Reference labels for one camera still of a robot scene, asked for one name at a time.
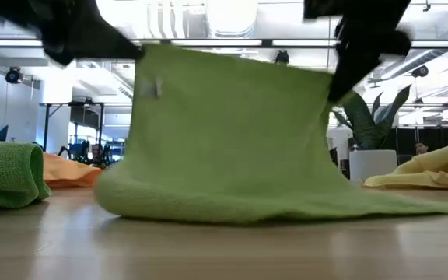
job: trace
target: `green leaves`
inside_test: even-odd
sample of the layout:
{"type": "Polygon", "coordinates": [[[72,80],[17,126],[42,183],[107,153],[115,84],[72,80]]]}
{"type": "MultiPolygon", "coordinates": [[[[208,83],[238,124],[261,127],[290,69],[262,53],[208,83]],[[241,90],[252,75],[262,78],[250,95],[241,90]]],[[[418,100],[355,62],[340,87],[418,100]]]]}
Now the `green leaves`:
{"type": "Polygon", "coordinates": [[[395,115],[409,98],[410,88],[411,86],[407,86],[401,90],[393,103],[382,108],[378,114],[376,112],[380,108],[383,93],[374,100],[371,112],[364,99],[355,93],[343,104],[348,120],[338,112],[333,113],[340,123],[352,129],[354,139],[361,149],[379,149],[390,133],[395,115]]]}

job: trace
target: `metal frame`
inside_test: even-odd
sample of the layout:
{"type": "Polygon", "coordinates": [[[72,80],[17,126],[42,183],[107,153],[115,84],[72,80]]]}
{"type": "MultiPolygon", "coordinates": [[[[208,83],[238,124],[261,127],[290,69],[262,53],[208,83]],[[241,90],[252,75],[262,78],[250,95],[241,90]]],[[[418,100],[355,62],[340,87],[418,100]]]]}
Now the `metal frame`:
{"type": "MultiPolygon", "coordinates": [[[[329,49],[336,39],[134,39],[134,44],[173,44],[187,48],[305,48],[329,49]]],[[[448,50],[448,40],[412,40],[411,49],[448,50]]],[[[0,39],[3,48],[42,48],[36,39],[0,39]]]]}
{"type": "MultiPolygon", "coordinates": [[[[44,117],[44,136],[43,136],[43,150],[46,152],[47,148],[47,130],[49,128],[50,117],[56,113],[63,106],[65,107],[91,107],[91,106],[100,106],[100,125],[98,126],[98,138],[100,139],[101,145],[101,136],[103,134],[103,116],[105,114],[105,103],[84,103],[84,104],[69,104],[69,103],[39,103],[40,106],[46,107],[46,113],[44,117]]],[[[75,126],[75,134],[77,135],[77,125],[75,126]]]]}

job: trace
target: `potted plant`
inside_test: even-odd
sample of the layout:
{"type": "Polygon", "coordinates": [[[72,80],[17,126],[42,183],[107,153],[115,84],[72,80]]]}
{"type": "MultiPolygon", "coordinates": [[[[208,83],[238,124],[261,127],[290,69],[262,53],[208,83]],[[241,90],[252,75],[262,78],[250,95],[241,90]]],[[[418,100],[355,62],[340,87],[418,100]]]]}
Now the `potted plant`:
{"type": "Polygon", "coordinates": [[[341,124],[352,130],[357,143],[357,149],[349,155],[350,180],[364,181],[372,176],[391,173],[397,168],[396,151],[382,147],[390,134],[395,115],[409,98],[410,88],[405,87],[393,103],[384,107],[380,106],[381,93],[374,100],[371,111],[364,99],[354,93],[342,102],[346,118],[337,111],[333,112],[341,124]]]}

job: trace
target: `orange cloth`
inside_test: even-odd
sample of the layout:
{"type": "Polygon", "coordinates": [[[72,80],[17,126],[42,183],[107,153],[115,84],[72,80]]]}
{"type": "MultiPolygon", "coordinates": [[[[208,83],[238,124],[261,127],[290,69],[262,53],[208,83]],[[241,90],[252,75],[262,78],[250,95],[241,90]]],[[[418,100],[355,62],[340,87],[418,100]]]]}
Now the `orange cloth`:
{"type": "Polygon", "coordinates": [[[93,187],[101,169],[44,153],[44,181],[50,188],[93,187]]]}

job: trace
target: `green towel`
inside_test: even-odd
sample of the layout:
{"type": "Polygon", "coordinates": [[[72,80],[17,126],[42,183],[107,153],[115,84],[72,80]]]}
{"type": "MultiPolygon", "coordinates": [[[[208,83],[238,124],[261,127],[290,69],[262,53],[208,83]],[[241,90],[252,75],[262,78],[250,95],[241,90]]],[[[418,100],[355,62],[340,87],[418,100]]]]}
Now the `green towel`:
{"type": "Polygon", "coordinates": [[[50,194],[43,152],[34,144],[0,142],[0,207],[21,208],[50,194]]]}
{"type": "Polygon", "coordinates": [[[448,203],[354,187],[326,149],[331,75],[147,47],[124,161],[99,204],[141,219],[244,224],[448,213],[448,203]]]}

